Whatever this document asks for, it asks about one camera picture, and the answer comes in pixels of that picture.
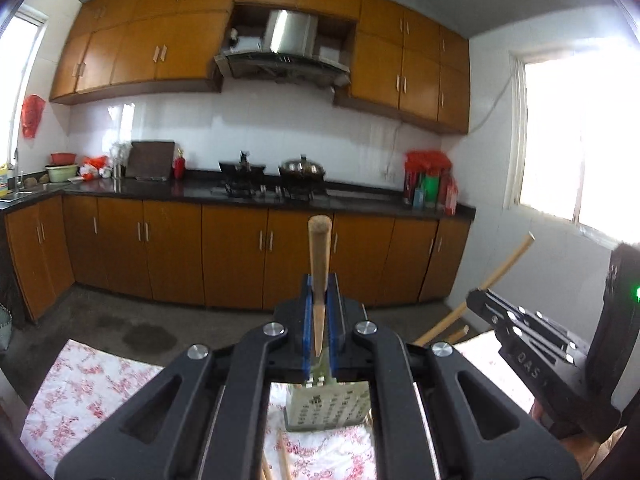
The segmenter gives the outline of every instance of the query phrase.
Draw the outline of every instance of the cutting board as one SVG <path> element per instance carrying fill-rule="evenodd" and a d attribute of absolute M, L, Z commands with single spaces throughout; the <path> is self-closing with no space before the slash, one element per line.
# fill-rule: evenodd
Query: cutting board
<path fill-rule="evenodd" d="M 172 140 L 134 140 L 131 143 L 127 177 L 167 180 L 171 176 L 175 142 Z"/>

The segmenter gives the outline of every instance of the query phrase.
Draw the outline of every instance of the range hood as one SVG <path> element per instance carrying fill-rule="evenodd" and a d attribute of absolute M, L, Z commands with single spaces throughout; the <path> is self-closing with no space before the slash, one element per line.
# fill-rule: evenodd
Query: range hood
<path fill-rule="evenodd" d="M 320 87 L 348 85 L 347 66 L 314 54 L 317 31 L 317 16 L 272 10 L 264 40 L 238 41 L 235 47 L 215 57 L 216 64 L 224 77 L 309 81 Z"/>

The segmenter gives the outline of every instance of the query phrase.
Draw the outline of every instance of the metal bolt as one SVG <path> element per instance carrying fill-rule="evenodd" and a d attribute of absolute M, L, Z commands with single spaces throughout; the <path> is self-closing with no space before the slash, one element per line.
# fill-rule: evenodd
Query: metal bolt
<path fill-rule="evenodd" d="M 187 355 L 189 359 L 204 359 L 209 355 L 209 349 L 204 345 L 191 345 L 187 350 Z"/>
<path fill-rule="evenodd" d="M 262 327 L 262 331 L 264 332 L 264 335 L 275 337 L 284 333 L 284 327 L 281 323 L 271 321 Z"/>
<path fill-rule="evenodd" d="M 448 357 L 453 354 L 453 348 L 449 343 L 445 343 L 444 341 L 439 341 L 434 343 L 431 347 L 431 351 L 436 354 L 437 357 Z"/>
<path fill-rule="evenodd" d="M 373 334 L 378 327 L 372 321 L 359 321 L 356 323 L 356 332 L 362 335 Z"/>

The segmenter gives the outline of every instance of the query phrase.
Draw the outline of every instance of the black device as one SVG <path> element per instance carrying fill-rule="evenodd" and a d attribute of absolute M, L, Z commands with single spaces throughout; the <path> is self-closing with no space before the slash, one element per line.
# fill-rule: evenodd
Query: black device
<path fill-rule="evenodd" d="M 369 382 L 379 479 L 580 478 L 572 455 L 449 344 L 403 342 L 343 298 L 334 274 L 326 311 L 333 375 Z M 56 480 L 258 478 L 270 383 L 304 381 L 311 342 L 305 276 L 273 322 L 181 354 L 62 459 Z"/>
<path fill-rule="evenodd" d="M 640 332 L 638 248 L 621 244 L 611 253 L 604 307 L 591 345 L 540 312 L 514 306 L 490 290 L 473 291 L 466 304 L 493 325 L 500 355 L 542 404 L 542 423 L 554 436 L 584 431 L 604 442 L 626 424 L 635 402 L 623 416 L 630 399 L 616 389 Z"/>

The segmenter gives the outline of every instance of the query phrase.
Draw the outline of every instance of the floral tablecloth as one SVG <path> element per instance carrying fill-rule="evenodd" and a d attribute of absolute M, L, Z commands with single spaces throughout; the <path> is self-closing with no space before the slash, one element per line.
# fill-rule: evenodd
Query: floral tablecloth
<path fill-rule="evenodd" d="M 458 349 L 524 410 L 533 397 L 497 354 L 493 333 Z M 25 421 L 21 441 L 51 477 L 60 459 L 162 368 L 101 352 L 69 340 L 47 374 Z M 264 453 L 274 480 L 281 475 L 278 442 L 284 431 L 286 386 L 273 384 L 267 412 Z M 283 433 L 295 480 L 375 480 L 369 426 Z"/>

